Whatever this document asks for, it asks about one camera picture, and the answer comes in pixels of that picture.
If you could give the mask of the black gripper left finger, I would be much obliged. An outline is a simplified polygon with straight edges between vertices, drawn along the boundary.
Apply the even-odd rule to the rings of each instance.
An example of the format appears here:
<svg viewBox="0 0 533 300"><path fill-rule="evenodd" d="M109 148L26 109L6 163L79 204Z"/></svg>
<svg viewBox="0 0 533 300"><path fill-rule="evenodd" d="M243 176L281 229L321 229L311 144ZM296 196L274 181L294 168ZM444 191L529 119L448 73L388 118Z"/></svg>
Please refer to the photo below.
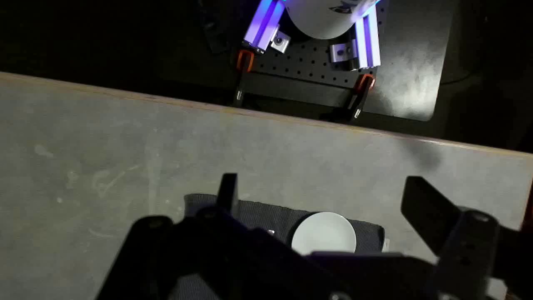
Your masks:
<svg viewBox="0 0 533 300"><path fill-rule="evenodd" d="M238 174L224 173L213 204L173 223L136 219L96 300L168 300L186 274L198 274L221 300L306 300L306 263L268 233L248 229L231 211Z"/></svg>

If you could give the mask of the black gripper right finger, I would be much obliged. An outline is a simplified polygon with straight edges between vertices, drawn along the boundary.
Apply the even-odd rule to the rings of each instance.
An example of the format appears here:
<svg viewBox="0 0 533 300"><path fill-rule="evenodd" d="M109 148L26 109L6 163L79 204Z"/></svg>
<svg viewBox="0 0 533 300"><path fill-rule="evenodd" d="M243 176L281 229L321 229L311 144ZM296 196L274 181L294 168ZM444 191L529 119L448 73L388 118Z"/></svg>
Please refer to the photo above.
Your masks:
<svg viewBox="0 0 533 300"><path fill-rule="evenodd" d="M429 300L484 300L491 278L518 300L533 300L533 233L503 226L493 214L456 206L423 176L408 176L401 214L438 256Z"/></svg>

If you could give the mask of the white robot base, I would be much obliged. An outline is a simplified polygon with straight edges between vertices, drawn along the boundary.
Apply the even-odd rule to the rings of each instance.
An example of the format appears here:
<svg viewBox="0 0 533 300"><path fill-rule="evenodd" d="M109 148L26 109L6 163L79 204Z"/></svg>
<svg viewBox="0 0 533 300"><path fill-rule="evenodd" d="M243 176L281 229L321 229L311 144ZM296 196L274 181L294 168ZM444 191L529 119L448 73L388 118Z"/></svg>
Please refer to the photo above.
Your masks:
<svg viewBox="0 0 533 300"><path fill-rule="evenodd" d="M314 39L348 31L379 0L281 0L293 24Z"/></svg>

